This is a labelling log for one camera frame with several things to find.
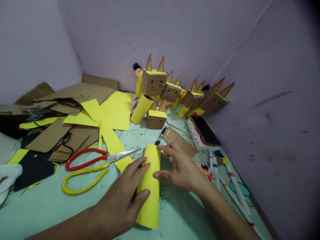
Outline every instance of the cardboard spike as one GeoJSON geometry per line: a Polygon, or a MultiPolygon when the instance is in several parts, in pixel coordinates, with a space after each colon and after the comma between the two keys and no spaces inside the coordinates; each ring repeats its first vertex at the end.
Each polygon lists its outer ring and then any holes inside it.
{"type": "Polygon", "coordinates": [[[190,92],[196,92],[197,81],[198,81],[198,78],[196,78],[196,80],[194,80],[190,92]]]}
{"type": "Polygon", "coordinates": [[[171,83],[171,80],[172,80],[172,70],[171,70],[171,72],[168,74],[168,77],[167,77],[167,81],[166,81],[166,82],[171,83]]]}
{"type": "Polygon", "coordinates": [[[154,111],[157,110],[157,96],[154,98],[154,102],[151,105],[151,107],[149,108],[149,110],[154,110],[154,111]]]}
{"type": "Polygon", "coordinates": [[[224,79],[225,79],[225,77],[222,78],[216,85],[214,85],[211,90],[214,91],[214,92],[218,92],[219,88],[223,84],[224,79]]]}
{"type": "Polygon", "coordinates": [[[167,100],[164,99],[163,102],[161,103],[158,111],[160,111],[160,112],[166,112],[166,107],[167,107],[167,100]]]}
{"type": "Polygon", "coordinates": [[[164,69],[164,57],[162,57],[161,62],[158,67],[158,72],[163,72],[164,69]]]}
{"type": "Polygon", "coordinates": [[[152,71],[151,54],[149,55],[149,58],[147,61],[146,71],[152,71]]]}
{"type": "Polygon", "coordinates": [[[222,97],[225,97],[228,94],[228,92],[231,90],[233,85],[234,85],[234,83],[231,83],[228,87],[226,87],[224,90],[222,90],[222,92],[219,93],[219,95],[222,97]]]}
{"type": "Polygon", "coordinates": [[[180,86],[180,81],[181,81],[181,74],[179,75],[178,79],[174,83],[174,85],[180,86]]]}
{"type": "Polygon", "coordinates": [[[197,89],[197,93],[201,93],[202,92],[202,89],[203,89],[203,86],[204,86],[204,83],[206,82],[206,80],[204,80],[198,87],[197,89]]]}

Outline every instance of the table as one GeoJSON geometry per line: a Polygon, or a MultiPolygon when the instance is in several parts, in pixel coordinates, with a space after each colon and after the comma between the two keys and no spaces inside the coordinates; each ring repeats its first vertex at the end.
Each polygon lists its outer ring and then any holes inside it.
{"type": "MultiPolygon", "coordinates": [[[[171,126],[193,145],[186,125],[187,119],[177,117],[177,112],[171,108],[168,110],[167,116],[165,125],[171,126]]],[[[143,156],[145,146],[147,144],[154,144],[160,132],[161,129],[146,128],[145,119],[139,125],[130,122],[129,131],[116,130],[116,134],[126,150],[138,147],[142,148],[142,150],[131,155],[132,159],[143,156]]],[[[163,139],[160,144],[166,145],[163,139]]],[[[85,159],[93,159],[96,156],[96,153],[85,153],[74,160],[71,166],[82,164],[86,161],[85,159]]],[[[193,159],[207,165],[209,159],[208,152],[199,152],[193,159]]],[[[99,166],[99,164],[100,162],[96,162],[94,166],[99,166]]],[[[170,170],[171,167],[172,162],[170,158],[162,153],[161,169],[170,170]]],[[[233,171],[237,180],[241,182],[234,168],[233,171]]],[[[224,176],[224,180],[228,184],[230,178],[225,166],[219,166],[219,173],[224,176]]],[[[67,172],[63,166],[60,167],[55,175],[44,179],[34,188],[28,189],[25,192],[23,192],[24,189],[18,192],[11,192],[6,200],[7,205],[0,210],[1,238],[24,239],[95,205],[108,191],[120,175],[120,172],[114,164],[111,164],[108,168],[108,173],[102,180],[89,192],[79,196],[67,196],[61,190],[62,181],[69,174],[70,172],[67,172]]],[[[100,172],[94,172],[73,177],[69,180],[68,186],[72,189],[84,188],[92,183],[99,174],[100,172]]],[[[232,207],[241,215],[239,209],[222,185],[221,192],[232,207]]],[[[252,213],[251,219],[263,237],[266,240],[271,239],[257,210],[254,207],[250,207],[250,211],[252,213]]],[[[116,239],[221,239],[221,236],[215,223],[196,195],[161,180],[159,228],[151,230],[136,224],[134,228],[116,239]]]]}

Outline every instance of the lavender wall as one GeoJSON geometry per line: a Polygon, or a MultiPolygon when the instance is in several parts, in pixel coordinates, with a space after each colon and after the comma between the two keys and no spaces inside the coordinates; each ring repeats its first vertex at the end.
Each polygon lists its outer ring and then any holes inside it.
{"type": "Polygon", "coordinates": [[[13,104],[43,81],[55,90],[82,81],[55,0],[1,1],[0,22],[0,104],[13,104]]]}
{"type": "Polygon", "coordinates": [[[207,117],[282,239],[306,239],[318,213],[316,23],[300,1],[275,1],[217,78],[236,82],[229,104],[207,117]]]}
{"type": "Polygon", "coordinates": [[[134,62],[157,68],[190,88],[199,74],[212,81],[260,19],[271,0],[59,0],[86,73],[120,81],[135,92],[134,62]]]}

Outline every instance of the black yarn tail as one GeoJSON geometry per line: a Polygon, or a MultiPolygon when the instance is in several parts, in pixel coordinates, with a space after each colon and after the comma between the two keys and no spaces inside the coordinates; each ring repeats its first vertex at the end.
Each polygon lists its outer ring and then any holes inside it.
{"type": "Polygon", "coordinates": [[[137,70],[138,68],[142,69],[138,63],[134,63],[133,70],[137,70]]]}

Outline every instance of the decorated stick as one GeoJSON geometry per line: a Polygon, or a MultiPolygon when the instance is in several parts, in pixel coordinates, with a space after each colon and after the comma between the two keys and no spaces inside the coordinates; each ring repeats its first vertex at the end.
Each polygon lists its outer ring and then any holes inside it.
{"type": "Polygon", "coordinates": [[[261,235],[261,233],[259,232],[259,230],[257,229],[256,225],[254,225],[253,221],[251,220],[251,218],[248,216],[248,214],[246,213],[246,211],[243,209],[243,207],[241,206],[240,202],[238,201],[238,199],[236,198],[236,196],[233,194],[233,192],[231,191],[231,189],[229,188],[229,186],[226,184],[226,182],[220,177],[220,181],[223,184],[223,186],[225,187],[225,189],[227,190],[227,192],[229,193],[230,197],[232,198],[232,200],[235,202],[235,204],[237,205],[237,207],[239,208],[240,212],[242,213],[242,215],[244,216],[244,218],[247,220],[247,222],[249,223],[249,225],[252,227],[252,229],[258,234],[258,236],[264,240],[263,236],[261,235]]]}

